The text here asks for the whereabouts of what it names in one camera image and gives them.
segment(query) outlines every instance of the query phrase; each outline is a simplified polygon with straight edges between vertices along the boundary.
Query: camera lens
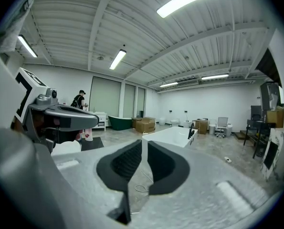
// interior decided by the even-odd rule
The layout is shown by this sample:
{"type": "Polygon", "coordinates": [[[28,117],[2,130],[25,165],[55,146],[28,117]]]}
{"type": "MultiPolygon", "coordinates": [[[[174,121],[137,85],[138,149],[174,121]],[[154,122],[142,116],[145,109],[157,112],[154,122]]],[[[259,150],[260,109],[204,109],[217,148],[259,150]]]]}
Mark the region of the camera lens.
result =
{"type": "Polygon", "coordinates": [[[55,90],[52,91],[52,97],[56,98],[57,97],[57,92],[55,90]]]}

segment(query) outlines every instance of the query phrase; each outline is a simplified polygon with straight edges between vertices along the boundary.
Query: corrugated metal ceiling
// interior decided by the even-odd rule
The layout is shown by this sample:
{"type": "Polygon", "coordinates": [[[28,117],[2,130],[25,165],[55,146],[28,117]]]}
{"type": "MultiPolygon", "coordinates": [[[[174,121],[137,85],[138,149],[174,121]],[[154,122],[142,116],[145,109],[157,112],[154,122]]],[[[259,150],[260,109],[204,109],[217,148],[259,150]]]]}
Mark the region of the corrugated metal ceiling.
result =
{"type": "MultiPolygon", "coordinates": [[[[87,70],[89,62],[91,71],[153,88],[162,82],[226,73],[230,65],[229,78],[249,75],[268,31],[258,0],[198,0],[163,19],[156,10],[168,1],[35,0],[34,24],[25,24],[22,34],[39,58],[33,59],[20,43],[17,50],[25,63],[87,70]],[[99,21],[96,13],[102,13],[99,21]],[[31,26],[39,29],[41,40],[35,42],[26,30],[31,26]],[[109,70],[119,49],[127,55],[115,70],[109,70]]],[[[253,71],[252,75],[262,74],[253,71]]]]}

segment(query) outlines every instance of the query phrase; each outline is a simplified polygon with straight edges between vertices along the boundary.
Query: table leg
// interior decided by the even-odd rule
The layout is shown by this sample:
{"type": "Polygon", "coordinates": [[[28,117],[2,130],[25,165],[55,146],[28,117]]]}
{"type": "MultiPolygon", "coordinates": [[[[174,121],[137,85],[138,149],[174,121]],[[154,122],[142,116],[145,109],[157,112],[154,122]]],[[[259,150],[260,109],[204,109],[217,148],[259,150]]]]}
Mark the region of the table leg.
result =
{"type": "Polygon", "coordinates": [[[254,158],[254,157],[255,157],[255,155],[256,155],[256,152],[257,152],[257,149],[258,149],[258,144],[259,144],[259,142],[260,142],[260,138],[261,138],[261,130],[259,130],[259,132],[258,132],[258,138],[257,138],[256,147],[255,147],[255,152],[254,152],[254,154],[253,154],[253,157],[252,157],[252,158],[254,158]]]}
{"type": "Polygon", "coordinates": [[[245,136],[245,141],[243,142],[243,145],[245,146],[246,144],[246,140],[247,140],[247,135],[248,135],[248,129],[249,129],[249,125],[247,125],[247,131],[246,131],[246,136],[245,136]]]}

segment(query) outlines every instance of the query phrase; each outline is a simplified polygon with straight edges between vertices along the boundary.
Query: green bathtub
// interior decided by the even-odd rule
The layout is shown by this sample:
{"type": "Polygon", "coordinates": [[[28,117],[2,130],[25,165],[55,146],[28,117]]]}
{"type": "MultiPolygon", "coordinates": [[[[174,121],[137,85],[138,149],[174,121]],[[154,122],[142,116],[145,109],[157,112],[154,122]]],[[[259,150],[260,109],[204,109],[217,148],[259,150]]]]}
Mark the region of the green bathtub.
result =
{"type": "Polygon", "coordinates": [[[113,130],[122,131],[132,127],[132,118],[119,118],[114,116],[108,117],[113,130]]]}

